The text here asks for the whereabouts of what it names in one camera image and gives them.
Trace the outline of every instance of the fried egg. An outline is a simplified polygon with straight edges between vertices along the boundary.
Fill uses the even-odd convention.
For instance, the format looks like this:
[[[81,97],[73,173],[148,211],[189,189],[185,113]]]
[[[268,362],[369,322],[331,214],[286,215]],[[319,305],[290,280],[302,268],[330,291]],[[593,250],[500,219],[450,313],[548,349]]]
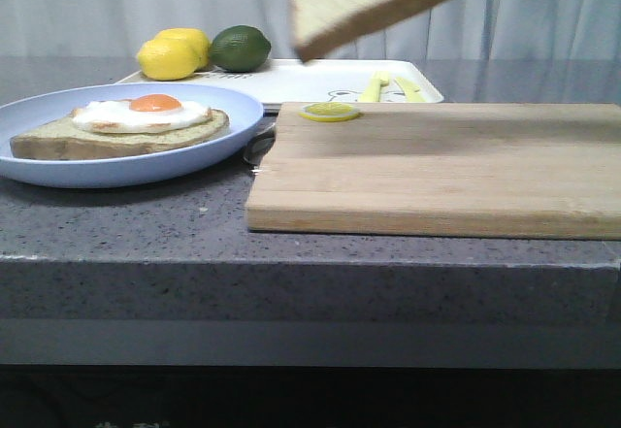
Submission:
[[[210,107],[156,93],[134,100],[93,101],[74,110],[73,123],[86,132],[160,133],[211,119]]]

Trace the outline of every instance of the plate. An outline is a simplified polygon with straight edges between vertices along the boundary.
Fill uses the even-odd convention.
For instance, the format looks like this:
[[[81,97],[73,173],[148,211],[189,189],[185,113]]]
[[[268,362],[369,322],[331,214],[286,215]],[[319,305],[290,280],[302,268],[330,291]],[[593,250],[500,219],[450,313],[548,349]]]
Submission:
[[[55,120],[90,101],[136,98],[167,93],[194,100],[229,115],[229,132],[187,148],[121,158],[49,161],[15,158],[10,139]],[[96,85],[34,96],[0,107],[0,176],[65,188],[105,188],[164,181],[207,168],[241,149],[254,135],[263,105],[239,91],[191,83],[128,83]]]
[[[404,77],[417,83],[427,103],[444,100],[412,63],[393,60],[318,59],[302,64],[297,59],[272,59],[256,72],[235,74],[213,69],[196,73],[183,82],[231,88],[254,96],[266,111],[277,113],[280,105],[288,101],[356,102],[375,71],[388,71],[393,78]],[[154,81],[136,72],[120,82]],[[406,96],[391,81],[382,89],[381,101],[403,103]]]

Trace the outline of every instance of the yellow utensil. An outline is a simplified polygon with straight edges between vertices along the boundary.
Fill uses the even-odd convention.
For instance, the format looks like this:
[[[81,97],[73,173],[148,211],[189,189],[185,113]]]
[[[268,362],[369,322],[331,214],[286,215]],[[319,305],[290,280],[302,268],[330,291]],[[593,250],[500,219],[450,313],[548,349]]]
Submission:
[[[406,79],[405,77],[396,77],[395,82],[406,94],[408,103],[425,103],[425,99],[420,94],[420,86]]]
[[[371,80],[365,91],[362,92],[358,101],[360,103],[376,103],[379,101],[381,88],[390,83],[390,73],[386,71],[377,71],[371,76]]]

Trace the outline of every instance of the dark floor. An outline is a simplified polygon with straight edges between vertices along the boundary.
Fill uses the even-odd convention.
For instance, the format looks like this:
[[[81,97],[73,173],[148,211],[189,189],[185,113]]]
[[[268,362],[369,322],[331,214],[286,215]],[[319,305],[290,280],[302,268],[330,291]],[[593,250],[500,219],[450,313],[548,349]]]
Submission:
[[[141,423],[616,428],[621,371],[0,367],[0,428]]]

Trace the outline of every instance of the egg white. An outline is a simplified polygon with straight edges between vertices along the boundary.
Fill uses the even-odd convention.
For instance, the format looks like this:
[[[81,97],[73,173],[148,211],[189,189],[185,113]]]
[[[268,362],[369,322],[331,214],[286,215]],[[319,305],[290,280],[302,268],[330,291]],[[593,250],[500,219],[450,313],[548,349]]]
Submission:
[[[129,100],[93,101],[74,110],[73,123],[86,132],[111,134],[161,133],[210,120],[210,108],[195,101],[182,101],[174,110],[139,112]]]

